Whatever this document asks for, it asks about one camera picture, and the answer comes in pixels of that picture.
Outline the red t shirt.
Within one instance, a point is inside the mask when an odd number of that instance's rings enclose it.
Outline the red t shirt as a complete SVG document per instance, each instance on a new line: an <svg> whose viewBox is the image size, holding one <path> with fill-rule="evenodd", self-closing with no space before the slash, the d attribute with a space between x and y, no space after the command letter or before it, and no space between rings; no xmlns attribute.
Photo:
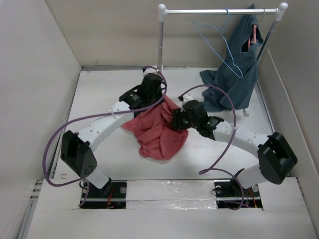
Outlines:
<svg viewBox="0 0 319 239"><path fill-rule="evenodd" d="M140 145L140 156L165 161L172 159L182 149L188 131L174 131L170 124L173 110L177 108L178 105L165 96L163 103L122 125L135 136Z"/></svg>

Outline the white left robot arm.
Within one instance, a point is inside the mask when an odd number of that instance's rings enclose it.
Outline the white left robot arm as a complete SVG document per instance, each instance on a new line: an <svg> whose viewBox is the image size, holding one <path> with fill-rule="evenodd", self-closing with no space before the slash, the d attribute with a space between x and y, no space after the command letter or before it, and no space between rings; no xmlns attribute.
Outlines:
<svg viewBox="0 0 319 239"><path fill-rule="evenodd" d="M62 138L60 157L81 179L86 179L99 197L111 193L112 180L98 166L94 151L124 123L134 119L149 106L163 102L164 79L156 73L147 73L142 83L126 91L110 108L107 116L100 117L78 132L67 131Z"/></svg>

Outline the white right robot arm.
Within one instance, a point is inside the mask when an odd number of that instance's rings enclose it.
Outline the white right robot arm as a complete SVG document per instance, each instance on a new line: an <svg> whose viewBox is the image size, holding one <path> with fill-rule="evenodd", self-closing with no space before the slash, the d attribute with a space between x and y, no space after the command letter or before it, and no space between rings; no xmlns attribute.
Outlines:
<svg viewBox="0 0 319 239"><path fill-rule="evenodd" d="M237 179L230 183L230 190L236 196L256 184L282 184L298 162L282 134L266 135L239 129L222 118L209 116L197 100L186 101L181 108L173 110L171 124L174 130L193 128L201 136L215 141L231 140L231 145L258 159L258 164L239 171Z"/></svg>

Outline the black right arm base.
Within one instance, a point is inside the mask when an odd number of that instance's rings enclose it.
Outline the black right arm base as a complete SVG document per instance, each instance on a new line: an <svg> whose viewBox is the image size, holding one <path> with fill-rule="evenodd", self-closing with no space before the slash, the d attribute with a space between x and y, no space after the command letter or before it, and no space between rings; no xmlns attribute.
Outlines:
<svg viewBox="0 0 319 239"><path fill-rule="evenodd" d="M226 173L229 176L228 179L214 180L214 188L211 190L211 194L216 197L216 204L219 209L261 209L263 207L258 185L245 189L238 183L237 177L244 169L240 169L236 174L231 174L219 168L213 168L212 170Z"/></svg>

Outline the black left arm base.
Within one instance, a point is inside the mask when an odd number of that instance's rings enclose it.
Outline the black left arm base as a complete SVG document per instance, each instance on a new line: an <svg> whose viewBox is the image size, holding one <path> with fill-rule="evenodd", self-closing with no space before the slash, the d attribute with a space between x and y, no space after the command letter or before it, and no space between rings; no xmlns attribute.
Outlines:
<svg viewBox="0 0 319 239"><path fill-rule="evenodd" d="M80 181L81 196L79 207L81 209L125 209L127 181L112 181L106 188L98 189L93 184Z"/></svg>

